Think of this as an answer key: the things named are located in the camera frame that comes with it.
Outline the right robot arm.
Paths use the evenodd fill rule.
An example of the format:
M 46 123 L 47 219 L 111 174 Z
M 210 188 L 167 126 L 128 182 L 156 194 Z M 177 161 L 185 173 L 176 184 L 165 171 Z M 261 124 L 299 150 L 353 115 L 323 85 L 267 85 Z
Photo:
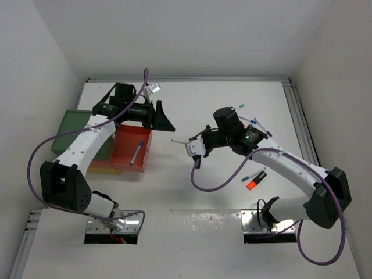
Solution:
M 288 220 L 311 220 L 318 226 L 330 229 L 342 219 L 343 211 L 351 203 L 348 180 L 343 170 L 316 166 L 280 147 L 268 133 L 249 124 L 245 126 L 236 110 L 224 107 L 214 112 L 216 128 L 206 126 L 191 137 L 185 148 L 194 160 L 194 169 L 201 159 L 216 148 L 229 147 L 247 160 L 260 163 L 297 186 L 303 196 L 285 199 L 271 198 L 262 207 L 260 217 L 265 225 Z

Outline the coral drawer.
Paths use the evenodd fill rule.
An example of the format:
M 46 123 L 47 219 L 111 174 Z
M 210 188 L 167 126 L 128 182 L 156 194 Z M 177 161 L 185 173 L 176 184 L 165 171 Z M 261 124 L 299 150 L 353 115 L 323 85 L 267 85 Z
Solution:
M 144 144 L 134 165 L 130 166 L 130 161 L 141 140 L 144 140 Z M 110 159 L 111 164 L 121 171 L 144 173 L 151 142 L 152 130 L 147 130 L 143 127 L 122 125 L 116 133 L 115 144 Z

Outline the light blue fineliner pen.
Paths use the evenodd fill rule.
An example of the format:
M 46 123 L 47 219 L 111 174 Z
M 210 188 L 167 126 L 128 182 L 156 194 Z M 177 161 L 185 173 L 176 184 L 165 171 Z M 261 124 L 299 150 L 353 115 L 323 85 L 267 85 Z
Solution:
M 171 141 L 172 142 L 175 142 L 175 143 L 178 143 L 178 144 L 183 144 L 183 145 L 185 145 L 185 144 L 187 144 L 189 142 L 187 140 L 176 139 L 176 138 L 171 138 Z

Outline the yellow bottom drawer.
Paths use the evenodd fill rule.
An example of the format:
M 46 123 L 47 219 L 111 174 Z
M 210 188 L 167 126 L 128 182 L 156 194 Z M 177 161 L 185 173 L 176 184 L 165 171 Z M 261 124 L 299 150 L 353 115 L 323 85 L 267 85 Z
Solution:
M 87 173 L 119 175 L 121 170 L 115 168 L 109 161 L 93 161 L 89 165 Z

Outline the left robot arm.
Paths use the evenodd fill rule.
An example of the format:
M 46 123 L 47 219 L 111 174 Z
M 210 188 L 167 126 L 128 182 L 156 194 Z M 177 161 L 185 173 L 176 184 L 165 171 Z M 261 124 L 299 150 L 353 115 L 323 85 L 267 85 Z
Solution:
M 40 167 L 42 198 L 49 206 L 74 213 L 113 217 L 116 207 L 108 196 L 92 191 L 85 180 L 87 170 L 101 146 L 125 121 L 139 122 L 148 130 L 175 130 L 166 117 L 162 102 L 153 103 L 151 95 L 160 90 L 158 83 L 144 87 L 144 103 L 132 84 L 115 83 L 93 107 L 82 132 L 53 162 Z

